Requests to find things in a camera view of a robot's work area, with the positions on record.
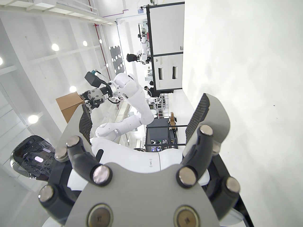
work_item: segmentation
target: gray gripper plate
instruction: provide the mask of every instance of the gray gripper plate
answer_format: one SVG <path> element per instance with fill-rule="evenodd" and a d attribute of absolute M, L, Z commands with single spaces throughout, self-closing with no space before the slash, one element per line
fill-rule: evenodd
<path fill-rule="evenodd" d="M 90 183 L 76 201 L 65 227 L 87 226 L 87 215 L 99 203 L 113 213 L 113 227 L 173 227 L 174 212 L 182 205 L 196 210 L 200 227 L 219 227 L 210 201 L 198 184 L 181 188 L 176 172 L 181 165 L 172 165 L 157 173 L 134 173 L 115 163 L 106 164 L 113 172 L 105 187 Z"/>

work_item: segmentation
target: white floor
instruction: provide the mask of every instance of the white floor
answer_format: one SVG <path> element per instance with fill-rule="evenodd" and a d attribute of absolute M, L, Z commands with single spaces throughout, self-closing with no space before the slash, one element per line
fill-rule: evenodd
<path fill-rule="evenodd" d="M 174 113 L 177 118 L 177 125 L 187 125 L 190 121 L 194 108 L 190 104 L 183 90 L 174 90 L 173 94 L 169 94 L 169 112 Z M 185 129 L 186 127 L 178 128 L 178 143 L 185 144 Z"/>

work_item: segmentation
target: cable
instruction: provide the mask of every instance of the cable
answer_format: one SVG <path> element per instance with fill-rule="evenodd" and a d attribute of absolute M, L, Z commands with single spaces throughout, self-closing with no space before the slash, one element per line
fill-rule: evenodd
<path fill-rule="evenodd" d="M 147 100 L 149 100 L 149 99 L 151 99 L 151 96 L 152 96 L 152 93 L 149 91 L 149 90 L 147 90 L 147 89 L 145 89 L 145 88 L 143 88 L 143 87 L 141 87 L 143 90 L 146 90 L 147 91 L 147 95 L 149 95 L 148 93 L 150 93 L 150 97 L 149 98 L 146 98 Z"/>
<path fill-rule="evenodd" d="M 113 102 L 113 101 L 111 101 L 109 98 L 108 98 L 108 100 L 109 100 L 109 102 L 111 102 L 111 103 L 113 103 L 113 104 L 119 104 L 119 103 L 121 102 L 121 100 L 118 101 L 118 102 Z"/>
<path fill-rule="evenodd" d="M 107 122 L 106 122 L 106 124 L 104 125 L 104 126 L 98 126 L 97 128 L 104 128 L 107 124 L 108 124 L 108 122 L 109 122 L 109 119 L 111 119 L 113 122 L 115 122 L 110 116 L 109 116 L 109 112 L 107 112 L 107 116 L 108 116 L 108 119 L 107 119 Z"/>
<path fill-rule="evenodd" d="M 106 77 L 106 76 L 104 76 L 103 74 L 101 74 L 101 73 L 99 73 L 100 75 L 102 75 L 105 79 L 107 79 L 108 80 L 108 82 L 110 82 L 110 80 Z"/>

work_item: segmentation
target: white cabinet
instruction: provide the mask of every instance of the white cabinet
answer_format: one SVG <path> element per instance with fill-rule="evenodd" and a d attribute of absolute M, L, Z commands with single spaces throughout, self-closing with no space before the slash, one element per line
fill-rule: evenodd
<path fill-rule="evenodd" d="M 153 58 L 157 90 L 172 90 L 182 87 L 183 54 Z"/>

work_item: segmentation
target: cardboard box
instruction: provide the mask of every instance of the cardboard box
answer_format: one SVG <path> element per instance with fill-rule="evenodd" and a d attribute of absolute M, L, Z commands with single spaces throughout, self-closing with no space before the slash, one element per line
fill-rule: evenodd
<path fill-rule="evenodd" d="M 77 94 L 77 92 L 57 98 L 56 101 L 67 123 L 71 119 L 77 107 L 80 104 L 84 104 L 84 100 L 79 94 Z"/>

